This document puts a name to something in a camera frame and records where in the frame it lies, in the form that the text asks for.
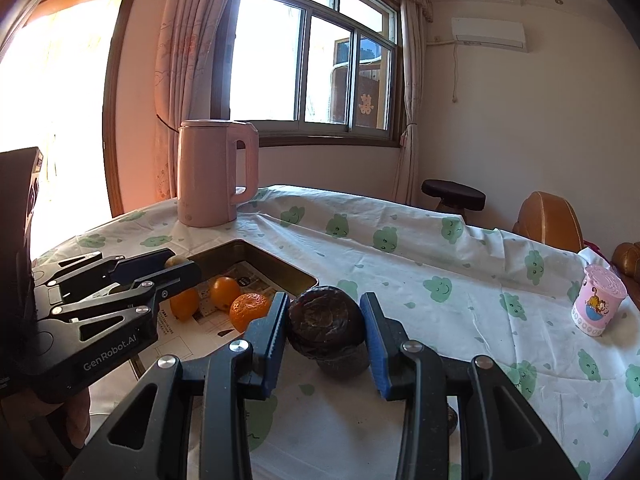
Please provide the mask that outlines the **person's left hand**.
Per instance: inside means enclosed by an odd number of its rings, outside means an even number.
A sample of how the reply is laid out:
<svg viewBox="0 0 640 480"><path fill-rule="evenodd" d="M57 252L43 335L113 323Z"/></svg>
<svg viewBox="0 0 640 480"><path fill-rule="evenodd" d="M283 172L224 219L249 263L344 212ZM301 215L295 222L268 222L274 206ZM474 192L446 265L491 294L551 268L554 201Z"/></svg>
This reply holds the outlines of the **person's left hand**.
<svg viewBox="0 0 640 480"><path fill-rule="evenodd" d="M90 432L90 391L80 390L62 404L44 403L36 396L34 412L37 416L46 416L60 408L64 414L67 437L75 448L82 448Z"/></svg>

